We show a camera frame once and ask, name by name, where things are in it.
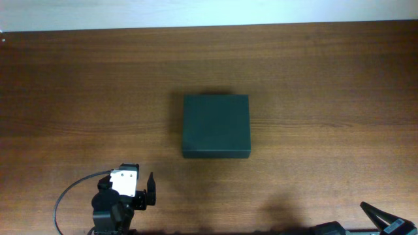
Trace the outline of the black storage box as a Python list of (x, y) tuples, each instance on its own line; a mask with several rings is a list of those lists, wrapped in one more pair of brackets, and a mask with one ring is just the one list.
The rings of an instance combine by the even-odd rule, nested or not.
[(186, 95), (183, 111), (183, 157), (247, 159), (250, 156), (248, 95)]

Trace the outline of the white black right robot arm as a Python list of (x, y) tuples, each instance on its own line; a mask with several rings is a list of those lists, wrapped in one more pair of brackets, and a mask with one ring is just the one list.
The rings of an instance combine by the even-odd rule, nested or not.
[(310, 228), (312, 235), (417, 235), (417, 227), (411, 221), (379, 210), (361, 202), (360, 207), (376, 226), (377, 231), (350, 231), (333, 221)]

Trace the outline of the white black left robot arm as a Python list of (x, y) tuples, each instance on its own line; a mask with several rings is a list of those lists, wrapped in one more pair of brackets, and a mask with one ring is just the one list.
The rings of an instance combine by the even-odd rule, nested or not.
[(93, 234), (132, 234), (131, 222), (136, 211), (156, 204), (156, 184), (150, 173), (147, 188), (137, 190), (140, 167), (121, 164), (106, 174), (97, 184), (93, 197)]

